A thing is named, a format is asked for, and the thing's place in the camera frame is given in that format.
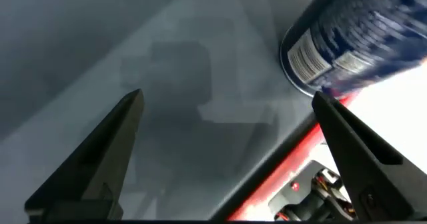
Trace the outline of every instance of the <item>glass surface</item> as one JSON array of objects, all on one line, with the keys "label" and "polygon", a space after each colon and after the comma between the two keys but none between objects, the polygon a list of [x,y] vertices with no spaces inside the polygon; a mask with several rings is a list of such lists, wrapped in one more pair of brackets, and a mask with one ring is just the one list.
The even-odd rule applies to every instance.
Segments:
[{"label": "glass surface", "polygon": [[0,216],[126,93],[126,219],[207,219],[311,111],[278,46],[310,0],[0,0]]}]

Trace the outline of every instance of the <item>barcode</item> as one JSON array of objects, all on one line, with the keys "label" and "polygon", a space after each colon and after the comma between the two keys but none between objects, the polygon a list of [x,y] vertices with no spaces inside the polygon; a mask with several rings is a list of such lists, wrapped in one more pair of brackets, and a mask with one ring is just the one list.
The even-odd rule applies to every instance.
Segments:
[{"label": "barcode", "polygon": [[345,52],[339,58],[337,58],[334,63],[348,71],[353,73],[361,73],[371,67],[372,65],[362,60],[361,58],[353,55],[350,51]]},{"label": "barcode", "polygon": [[332,68],[318,53],[308,29],[288,51],[292,70],[304,83],[308,83]]}]

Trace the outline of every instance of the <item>red led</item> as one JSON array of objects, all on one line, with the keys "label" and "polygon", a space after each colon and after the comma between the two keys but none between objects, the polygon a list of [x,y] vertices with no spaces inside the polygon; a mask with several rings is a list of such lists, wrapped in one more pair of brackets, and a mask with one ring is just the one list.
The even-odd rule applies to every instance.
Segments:
[{"label": "red led", "polygon": [[291,183],[291,188],[294,191],[298,191],[300,189],[300,184],[297,182],[293,182],[293,183]]}]

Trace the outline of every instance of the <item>wire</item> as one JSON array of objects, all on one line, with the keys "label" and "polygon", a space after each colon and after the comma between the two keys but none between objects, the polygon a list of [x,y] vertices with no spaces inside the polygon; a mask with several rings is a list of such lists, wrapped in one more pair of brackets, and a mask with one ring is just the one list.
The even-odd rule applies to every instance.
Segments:
[{"label": "wire", "polygon": [[283,213],[278,213],[277,214],[280,218],[282,218],[285,221],[289,221],[289,217],[286,217]]},{"label": "wire", "polygon": [[325,191],[328,190],[328,187],[326,186],[325,182],[320,177],[316,177],[317,182],[325,189]]}]

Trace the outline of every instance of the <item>black plastic part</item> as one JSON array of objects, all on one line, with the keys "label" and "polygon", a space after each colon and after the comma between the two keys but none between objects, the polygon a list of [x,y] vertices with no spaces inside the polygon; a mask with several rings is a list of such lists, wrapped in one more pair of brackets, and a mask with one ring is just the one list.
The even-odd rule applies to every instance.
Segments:
[{"label": "black plastic part", "polygon": [[335,218],[335,221],[352,221],[353,218],[349,216],[338,204],[338,202],[331,196],[325,199],[325,207],[331,211],[332,216]]},{"label": "black plastic part", "polygon": [[30,222],[120,219],[118,204],[143,111],[128,93],[25,203]]},{"label": "black plastic part", "polygon": [[360,221],[427,217],[427,176],[339,101],[321,92],[312,107]]},{"label": "black plastic part", "polygon": [[288,208],[297,215],[301,221],[309,220],[314,213],[324,204],[324,200],[317,195],[315,191],[310,192],[304,200],[294,206],[288,206]]},{"label": "black plastic part", "polygon": [[290,221],[301,221],[301,219],[295,215],[295,213],[289,209],[284,210],[284,214],[289,217]]},{"label": "black plastic part", "polygon": [[310,217],[309,221],[325,221],[331,215],[329,207],[324,203],[319,209]]}]

